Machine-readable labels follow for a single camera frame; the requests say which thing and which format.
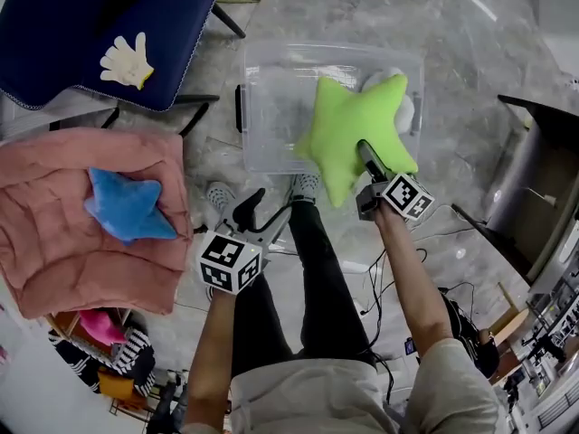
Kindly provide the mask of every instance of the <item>chair backrest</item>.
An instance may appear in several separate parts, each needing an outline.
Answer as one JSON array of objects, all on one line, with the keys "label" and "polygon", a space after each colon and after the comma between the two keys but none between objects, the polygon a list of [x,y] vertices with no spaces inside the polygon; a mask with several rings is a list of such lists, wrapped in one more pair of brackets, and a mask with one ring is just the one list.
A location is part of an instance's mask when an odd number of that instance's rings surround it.
[{"label": "chair backrest", "polygon": [[6,0],[0,89],[28,109],[81,83],[82,61],[107,0]]}]

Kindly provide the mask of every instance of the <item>white t-shirt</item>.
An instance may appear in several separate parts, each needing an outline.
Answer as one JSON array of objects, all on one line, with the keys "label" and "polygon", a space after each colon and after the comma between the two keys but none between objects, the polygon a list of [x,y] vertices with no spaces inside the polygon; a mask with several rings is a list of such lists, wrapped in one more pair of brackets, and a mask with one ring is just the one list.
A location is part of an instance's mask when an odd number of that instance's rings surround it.
[{"label": "white t-shirt", "polygon": [[[352,360],[294,360],[232,381],[233,434],[370,434],[398,431],[382,406],[376,370]],[[505,413],[489,382],[455,339],[422,359],[402,422],[404,433],[502,433]],[[216,434],[189,424],[183,434]]]}]

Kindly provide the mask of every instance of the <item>green star pillow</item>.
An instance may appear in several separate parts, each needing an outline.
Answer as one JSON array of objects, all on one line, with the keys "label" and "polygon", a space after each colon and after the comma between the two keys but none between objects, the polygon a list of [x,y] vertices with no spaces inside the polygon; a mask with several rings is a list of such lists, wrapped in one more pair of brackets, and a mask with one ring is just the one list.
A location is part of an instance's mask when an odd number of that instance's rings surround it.
[{"label": "green star pillow", "polygon": [[327,195],[341,206],[365,171],[356,145],[366,140],[395,174],[414,174],[414,162],[394,127],[408,79],[394,75],[361,93],[322,77],[318,81],[311,130],[297,143],[296,152],[319,168]]}]

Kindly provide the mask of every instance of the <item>pink pillow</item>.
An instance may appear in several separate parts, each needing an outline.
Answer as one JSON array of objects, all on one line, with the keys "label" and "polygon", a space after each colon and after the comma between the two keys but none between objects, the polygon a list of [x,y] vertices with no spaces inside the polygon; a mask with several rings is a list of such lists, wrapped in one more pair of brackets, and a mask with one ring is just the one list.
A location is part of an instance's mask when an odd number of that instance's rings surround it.
[{"label": "pink pillow", "polygon": [[99,310],[81,310],[81,325],[89,335],[105,344],[124,344],[125,335],[113,325],[107,312]]}]

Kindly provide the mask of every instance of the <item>forearm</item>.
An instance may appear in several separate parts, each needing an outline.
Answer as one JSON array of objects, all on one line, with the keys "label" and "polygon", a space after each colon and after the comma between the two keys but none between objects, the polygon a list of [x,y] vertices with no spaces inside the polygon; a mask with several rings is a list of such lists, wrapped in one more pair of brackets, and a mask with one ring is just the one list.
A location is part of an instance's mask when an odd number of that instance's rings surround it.
[{"label": "forearm", "polygon": [[418,354],[424,356],[433,344],[452,337],[448,311],[422,265],[403,218],[388,212],[383,221],[380,233],[396,291]]},{"label": "forearm", "polygon": [[214,291],[189,373],[185,423],[223,428],[231,383],[235,296]]}]

